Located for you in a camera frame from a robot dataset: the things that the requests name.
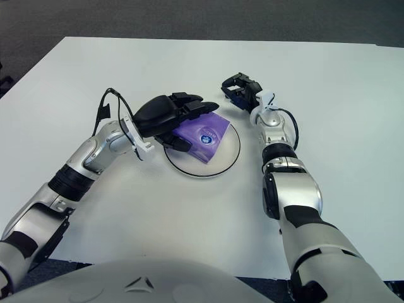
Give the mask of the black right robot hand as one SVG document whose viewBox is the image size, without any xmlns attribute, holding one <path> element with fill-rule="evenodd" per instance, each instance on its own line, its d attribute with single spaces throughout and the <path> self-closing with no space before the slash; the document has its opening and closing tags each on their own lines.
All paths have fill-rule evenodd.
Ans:
<svg viewBox="0 0 404 303">
<path fill-rule="evenodd" d="M 237 73 L 222 83 L 221 90 L 233 105 L 250 114 L 259 105 L 256 95 L 263 89 L 257 81 Z"/>
</svg>

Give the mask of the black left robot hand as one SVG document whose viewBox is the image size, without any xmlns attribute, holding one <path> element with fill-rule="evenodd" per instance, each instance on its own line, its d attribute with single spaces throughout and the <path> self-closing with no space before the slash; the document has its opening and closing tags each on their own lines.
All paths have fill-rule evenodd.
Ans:
<svg viewBox="0 0 404 303">
<path fill-rule="evenodd" d="M 199 95 L 185 92 L 157 96 L 144 104 L 133 116 L 143 138 L 154 138 L 164 148 L 188 152 L 192 144 L 174 134 L 180 124 L 194 120 L 219 108 L 215 102 L 205 102 Z"/>
</svg>

